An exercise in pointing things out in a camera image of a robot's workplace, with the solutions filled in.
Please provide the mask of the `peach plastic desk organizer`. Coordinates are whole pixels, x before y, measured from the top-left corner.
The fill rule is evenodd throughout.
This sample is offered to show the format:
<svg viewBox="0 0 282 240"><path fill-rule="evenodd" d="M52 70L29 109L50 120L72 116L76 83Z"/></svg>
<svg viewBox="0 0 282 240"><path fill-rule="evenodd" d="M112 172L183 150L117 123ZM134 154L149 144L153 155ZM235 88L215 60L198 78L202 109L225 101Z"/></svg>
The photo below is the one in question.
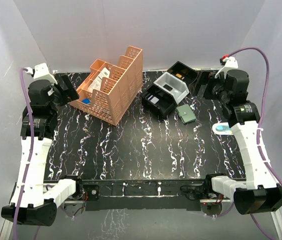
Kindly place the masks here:
<svg viewBox="0 0 282 240"><path fill-rule="evenodd" d="M88 87L103 68L110 71L109 77L103 77L100 90L89 92ZM118 65L97 59L90 70L76 90L79 99L70 105L116 126L143 86L143 50L130 45ZM83 99L91 103L84 104Z"/></svg>

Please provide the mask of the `green card holder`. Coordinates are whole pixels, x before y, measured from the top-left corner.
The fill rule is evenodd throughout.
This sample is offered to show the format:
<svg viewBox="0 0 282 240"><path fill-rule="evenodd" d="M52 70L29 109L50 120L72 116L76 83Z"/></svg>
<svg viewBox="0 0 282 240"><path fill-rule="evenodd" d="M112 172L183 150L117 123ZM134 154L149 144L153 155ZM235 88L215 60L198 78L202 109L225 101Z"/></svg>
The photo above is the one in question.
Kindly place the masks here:
<svg viewBox="0 0 282 240"><path fill-rule="evenodd" d="M182 123L184 124L194 122L197 119L193 110L188 104L177 107L176 111Z"/></svg>

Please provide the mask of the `black bin with gold card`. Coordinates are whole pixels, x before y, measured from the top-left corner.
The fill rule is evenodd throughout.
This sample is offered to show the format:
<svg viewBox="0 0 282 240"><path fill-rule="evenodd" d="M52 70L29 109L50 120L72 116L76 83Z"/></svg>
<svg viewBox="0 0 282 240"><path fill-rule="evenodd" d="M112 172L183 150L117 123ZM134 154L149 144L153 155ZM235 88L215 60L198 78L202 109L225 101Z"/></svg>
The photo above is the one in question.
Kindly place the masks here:
<svg viewBox="0 0 282 240"><path fill-rule="evenodd" d="M167 72L174 75L175 77L176 74L182 75L184 78L183 79L179 78L179 79L183 81L187 86L191 85L196 80L199 74L198 71L188 67L187 65L183 64L180 61L177 61L175 64L173 64L167 70Z"/></svg>

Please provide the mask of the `black bin with white card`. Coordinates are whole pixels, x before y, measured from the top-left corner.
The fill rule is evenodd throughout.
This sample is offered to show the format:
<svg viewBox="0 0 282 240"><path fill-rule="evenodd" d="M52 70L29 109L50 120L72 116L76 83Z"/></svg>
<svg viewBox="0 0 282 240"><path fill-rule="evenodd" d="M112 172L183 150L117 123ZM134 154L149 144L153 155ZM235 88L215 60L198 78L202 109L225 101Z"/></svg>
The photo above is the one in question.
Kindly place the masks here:
<svg viewBox="0 0 282 240"><path fill-rule="evenodd" d="M152 104L148 98L155 96L159 99L156 104ZM161 90L156 85L150 85L145 91L141 93L141 102L145 109L156 115L159 119L163 120L175 110L177 104L174 98Z"/></svg>

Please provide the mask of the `white plastic bin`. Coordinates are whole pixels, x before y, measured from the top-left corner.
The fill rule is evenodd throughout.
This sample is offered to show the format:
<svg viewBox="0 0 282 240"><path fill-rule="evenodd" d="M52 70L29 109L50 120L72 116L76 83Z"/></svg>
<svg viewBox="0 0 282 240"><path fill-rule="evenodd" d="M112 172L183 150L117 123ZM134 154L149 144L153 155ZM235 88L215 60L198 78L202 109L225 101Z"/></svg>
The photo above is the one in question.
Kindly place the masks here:
<svg viewBox="0 0 282 240"><path fill-rule="evenodd" d="M174 90L172 92L167 91L163 88L163 85L165 84L172 86ZM154 81L154 85L170 94L177 105L190 93L187 85L183 81L168 72L163 73L159 78L157 78Z"/></svg>

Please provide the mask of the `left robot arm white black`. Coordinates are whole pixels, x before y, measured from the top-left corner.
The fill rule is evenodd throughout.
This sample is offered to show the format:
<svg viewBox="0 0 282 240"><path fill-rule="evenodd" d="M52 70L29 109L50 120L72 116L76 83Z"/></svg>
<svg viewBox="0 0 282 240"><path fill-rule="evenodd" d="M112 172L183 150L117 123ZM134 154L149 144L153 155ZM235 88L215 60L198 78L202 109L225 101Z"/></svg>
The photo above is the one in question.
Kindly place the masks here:
<svg viewBox="0 0 282 240"><path fill-rule="evenodd" d="M21 160L16 186L10 203L1 209L1 217L19 225L46 226L53 224L57 208L71 197L80 199L83 185L75 176L65 176L44 190L47 156L57 127L58 108L79 98L67 75L61 79L63 89L46 63L22 68L33 78L28 87L22 84L26 106L22 113Z"/></svg>

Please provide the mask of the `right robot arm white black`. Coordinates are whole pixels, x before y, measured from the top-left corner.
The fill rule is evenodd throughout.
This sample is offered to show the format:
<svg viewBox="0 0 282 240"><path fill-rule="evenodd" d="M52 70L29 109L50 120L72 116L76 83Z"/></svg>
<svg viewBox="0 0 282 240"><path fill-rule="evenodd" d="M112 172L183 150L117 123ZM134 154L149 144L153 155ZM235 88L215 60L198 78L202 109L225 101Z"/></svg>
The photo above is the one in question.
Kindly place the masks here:
<svg viewBox="0 0 282 240"><path fill-rule="evenodd" d="M222 173L209 174L205 178L204 194L211 199L223 195L242 215L274 212L282 206L282 186L259 153L260 114L257 106L247 99L249 75L238 68L232 56L226 55L220 62L222 68L208 77L204 98L220 102L223 116L239 146L246 182L238 182Z"/></svg>

